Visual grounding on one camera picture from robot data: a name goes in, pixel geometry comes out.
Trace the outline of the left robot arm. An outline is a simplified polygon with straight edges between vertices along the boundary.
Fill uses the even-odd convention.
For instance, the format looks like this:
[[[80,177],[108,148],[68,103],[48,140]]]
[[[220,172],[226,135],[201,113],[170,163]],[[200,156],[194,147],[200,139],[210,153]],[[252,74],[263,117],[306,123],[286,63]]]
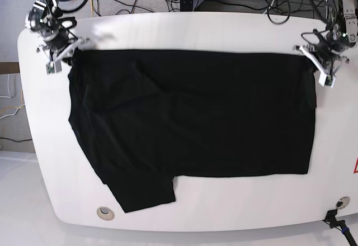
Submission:
[[[333,85],[339,67],[335,62],[348,62],[342,53],[357,45],[357,0],[324,0],[326,14],[322,15],[313,0],[308,0],[319,20],[326,24],[326,29],[314,29],[311,34],[318,38],[314,44],[295,46],[294,50],[307,57],[319,71],[319,79],[324,86]]]

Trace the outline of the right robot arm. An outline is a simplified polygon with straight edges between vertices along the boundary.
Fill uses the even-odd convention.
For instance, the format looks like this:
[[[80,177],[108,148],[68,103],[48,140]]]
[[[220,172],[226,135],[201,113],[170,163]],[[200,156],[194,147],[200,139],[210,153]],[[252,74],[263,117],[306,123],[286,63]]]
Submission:
[[[60,72],[62,62],[70,64],[75,50],[90,42],[89,38],[72,33],[77,21],[75,17],[68,16],[79,11],[88,0],[83,0],[71,10],[60,8],[60,3],[68,1],[71,0],[35,0],[25,18],[26,28],[37,33],[42,41],[37,51],[43,51],[48,57],[48,74]]]

